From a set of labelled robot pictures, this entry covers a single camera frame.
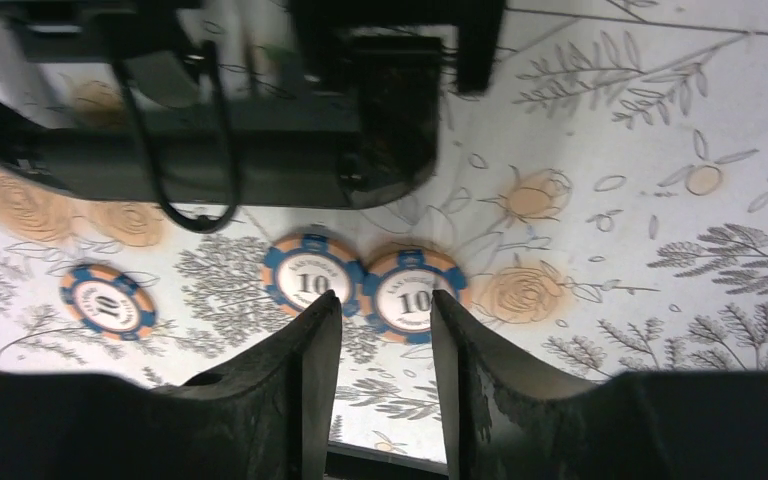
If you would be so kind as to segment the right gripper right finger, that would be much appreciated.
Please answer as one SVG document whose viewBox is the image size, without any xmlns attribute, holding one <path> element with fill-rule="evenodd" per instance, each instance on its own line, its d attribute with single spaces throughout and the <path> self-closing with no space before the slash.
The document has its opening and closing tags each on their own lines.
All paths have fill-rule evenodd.
<svg viewBox="0 0 768 480">
<path fill-rule="evenodd" d="M 594 383 L 517 347 L 442 290 L 431 330 L 452 479 L 768 479 L 768 372 Z"/>
</svg>

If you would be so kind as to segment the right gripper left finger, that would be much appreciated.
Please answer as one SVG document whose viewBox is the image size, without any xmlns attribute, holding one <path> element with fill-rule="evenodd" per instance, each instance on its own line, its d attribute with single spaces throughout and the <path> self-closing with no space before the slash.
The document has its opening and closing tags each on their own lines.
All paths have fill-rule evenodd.
<svg viewBox="0 0 768 480">
<path fill-rule="evenodd" d="M 320 479 L 342 323 L 325 293 L 180 386 L 0 372 L 0 479 Z"/>
</svg>

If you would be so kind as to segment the black poker chip case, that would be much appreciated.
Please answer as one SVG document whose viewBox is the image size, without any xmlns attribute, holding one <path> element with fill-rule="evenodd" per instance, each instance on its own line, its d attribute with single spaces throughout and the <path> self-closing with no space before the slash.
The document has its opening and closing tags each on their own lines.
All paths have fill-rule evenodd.
<svg viewBox="0 0 768 480">
<path fill-rule="evenodd" d="M 489 86 L 502 1 L 0 1 L 0 171 L 152 202 L 364 210 L 433 176 L 440 87 Z"/>
</svg>

